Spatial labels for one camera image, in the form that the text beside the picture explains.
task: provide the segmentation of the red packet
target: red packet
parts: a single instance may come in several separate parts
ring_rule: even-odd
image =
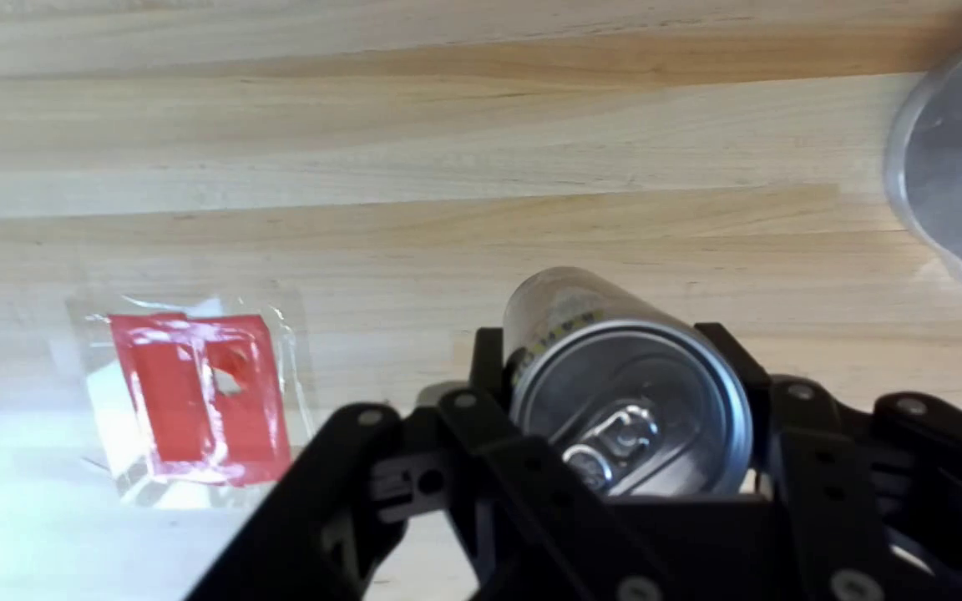
[[[290,465],[271,330],[259,314],[115,314],[130,401],[164,482],[263,484]]]

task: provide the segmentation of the wood grain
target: wood grain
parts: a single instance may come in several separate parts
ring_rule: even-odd
[[[958,48],[962,0],[0,0],[0,599],[180,599],[244,519],[115,504],[85,286],[293,294],[314,414],[460,378],[551,265],[962,403],[962,283],[881,194]],[[460,599],[447,544],[377,599]]]

